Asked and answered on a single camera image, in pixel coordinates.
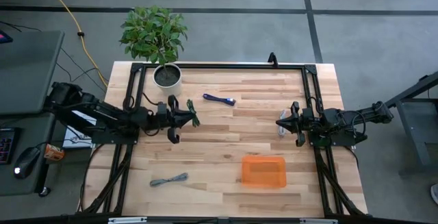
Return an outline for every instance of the potted plant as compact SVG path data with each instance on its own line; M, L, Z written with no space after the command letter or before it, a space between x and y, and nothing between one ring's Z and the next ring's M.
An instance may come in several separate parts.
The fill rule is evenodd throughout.
M126 44L125 53L146 58L159 66L153 72L153 80L165 95L181 93L181 69L172 64L178 60L179 40L184 36L187 40L187 27L181 24L181 14L171 14L166 8L135 8L128 13L128 19L122 24L124 29L121 44Z

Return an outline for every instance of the concrete floor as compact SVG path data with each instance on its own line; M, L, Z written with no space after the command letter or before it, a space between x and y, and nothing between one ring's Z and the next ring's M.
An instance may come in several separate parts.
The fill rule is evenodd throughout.
M64 0L76 6L169 8L305 9L304 0ZM311 0L313 9L332 10L438 10L436 0ZM0 5L59 5L57 0L0 0ZM76 13L93 58L108 78L114 60L129 60L117 40L125 14ZM281 62L314 63L309 24L305 14L184 14L189 40L181 60L265 62L274 51ZM92 68L83 54L77 29L64 12L0 12L0 21L66 32L63 48L85 69ZM386 101L438 70L438 16L315 15L322 60L336 66L346 109ZM0 25L11 36L19 33ZM58 62L72 76L81 72L63 54ZM56 68L55 81L68 81ZM104 95L89 79L77 83L85 91ZM431 90L432 97L438 91ZM357 146L363 191L369 213L383 218L438 222L438 206L430 197L436 175L400 178L398 171L413 166L413 145L404 134L396 110L388 125L369 125L368 140ZM0 198L1 219L71 214L75 211L85 164L61 164L48 179L53 192Z

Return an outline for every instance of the butcher block tabletop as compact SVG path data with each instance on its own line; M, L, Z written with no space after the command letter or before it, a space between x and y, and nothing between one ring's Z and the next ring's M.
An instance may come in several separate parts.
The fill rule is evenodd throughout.
M132 62L115 62L105 102L122 108ZM324 108L343 109L333 64L317 64ZM153 83L148 69L144 92L153 102L167 98ZM186 124L181 142L172 144L166 129L156 136L140 132L134 146L123 206L125 216L323 217L315 156L309 143L295 145L296 135L278 135L275 121L298 101L305 107L301 72L282 69L181 69L182 110L193 100L201 126ZM138 77L134 84L136 93ZM310 84L312 95L313 84ZM208 93L235 99L231 107L203 99ZM142 105L156 110L146 99ZM86 180L84 203L89 206L108 181L115 145L104 145L93 157ZM248 188L241 183L242 157L280 156L286 162L284 188ZM333 147L339 184L367 212L357 163L342 147ZM152 179L188 173L185 182L151 188ZM331 207L333 193L328 187ZM112 205L116 202L114 191Z

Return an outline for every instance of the orange plastic bin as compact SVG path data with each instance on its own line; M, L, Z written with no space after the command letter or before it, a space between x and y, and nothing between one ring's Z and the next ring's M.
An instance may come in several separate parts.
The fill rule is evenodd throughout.
M242 184L249 187L286 186L286 165L282 157L247 155L242 158Z

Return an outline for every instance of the computer mouse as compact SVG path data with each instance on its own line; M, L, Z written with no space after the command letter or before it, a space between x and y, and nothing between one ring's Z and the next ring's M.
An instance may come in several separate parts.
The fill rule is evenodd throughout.
M17 179L25 179L32 173L34 164L38 160L41 151L37 147L25 149L16 159L14 166L14 176Z

